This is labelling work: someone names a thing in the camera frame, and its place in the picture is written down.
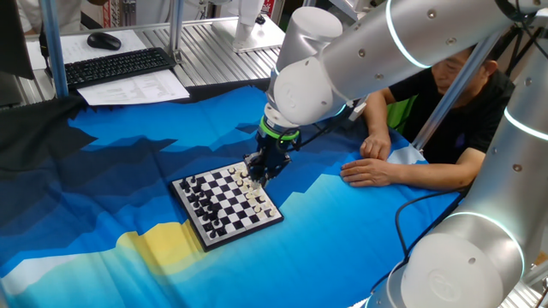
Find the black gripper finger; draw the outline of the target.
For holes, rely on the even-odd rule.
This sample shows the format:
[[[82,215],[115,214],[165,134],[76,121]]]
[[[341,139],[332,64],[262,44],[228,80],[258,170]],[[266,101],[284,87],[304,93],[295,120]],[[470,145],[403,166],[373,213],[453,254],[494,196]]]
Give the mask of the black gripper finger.
[[[247,166],[249,178],[253,183],[260,183],[262,177],[262,156],[255,152],[244,156],[244,163]]]
[[[259,184],[262,187],[265,187],[268,182],[276,177],[287,167],[291,162],[290,158],[286,158],[278,163],[271,163],[265,165],[261,170],[261,175],[259,177]]]

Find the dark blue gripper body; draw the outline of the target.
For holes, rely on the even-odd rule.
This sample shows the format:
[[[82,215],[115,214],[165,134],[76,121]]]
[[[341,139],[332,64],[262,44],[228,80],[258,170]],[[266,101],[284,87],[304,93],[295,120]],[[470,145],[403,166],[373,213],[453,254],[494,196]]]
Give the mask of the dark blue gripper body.
[[[254,159],[254,164],[265,170],[282,170],[291,161],[289,157],[289,148],[293,142],[289,140],[276,139],[271,136],[256,138],[258,142],[258,157]]]

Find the person's left hand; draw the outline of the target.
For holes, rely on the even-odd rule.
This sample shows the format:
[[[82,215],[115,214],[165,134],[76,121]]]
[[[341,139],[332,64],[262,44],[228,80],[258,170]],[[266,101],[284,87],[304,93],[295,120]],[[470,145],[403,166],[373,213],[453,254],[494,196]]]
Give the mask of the person's left hand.
[[[390,163],[365,158],[344,164],[340,176],[352,187],[385,187],[396,182],[394,171]]]

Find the person's right hand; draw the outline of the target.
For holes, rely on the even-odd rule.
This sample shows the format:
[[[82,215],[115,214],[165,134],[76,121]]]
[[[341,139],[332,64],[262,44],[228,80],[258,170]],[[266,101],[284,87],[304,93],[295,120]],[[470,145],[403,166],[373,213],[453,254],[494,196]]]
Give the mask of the person's right hand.
[[[362,143],[360,154],[363,158],[386,161],[390,155],[391,140],[387,133],[372,133]]]

